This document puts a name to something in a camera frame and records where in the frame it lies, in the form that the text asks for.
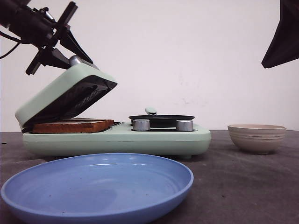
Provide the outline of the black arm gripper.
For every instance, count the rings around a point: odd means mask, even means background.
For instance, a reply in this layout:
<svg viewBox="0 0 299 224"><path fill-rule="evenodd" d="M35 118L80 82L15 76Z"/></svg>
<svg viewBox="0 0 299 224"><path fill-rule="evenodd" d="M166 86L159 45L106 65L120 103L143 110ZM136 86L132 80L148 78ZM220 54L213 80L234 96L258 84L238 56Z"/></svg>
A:
<svg viewBox="0 0 299 224"><path fill-rule="evenodd" d="M78 8L75 2L69 3L58 21L49 14L47 7L39 10L31 9L28 3L28 1L0 2L0 25L19 38L4 33L0 35L16 42L17 45L32 44L38 48L36 56L26 69L26 74L35 74L40 65L70 68L69 59L55 48L58 41L75 55L93 64L92 59L76 41L68 25Z"/></svg>

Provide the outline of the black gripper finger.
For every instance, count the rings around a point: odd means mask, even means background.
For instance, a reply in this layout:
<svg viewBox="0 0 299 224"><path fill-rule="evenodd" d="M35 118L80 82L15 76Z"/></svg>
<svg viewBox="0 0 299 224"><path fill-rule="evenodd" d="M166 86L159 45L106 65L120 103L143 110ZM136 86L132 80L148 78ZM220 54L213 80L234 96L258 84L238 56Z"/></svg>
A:
<svg viewBox="0 0 299 224"><path fill-rule="evenodd" d="M272 68L299 58L299 0L280 1L280 20L262 60Z"/></svg>

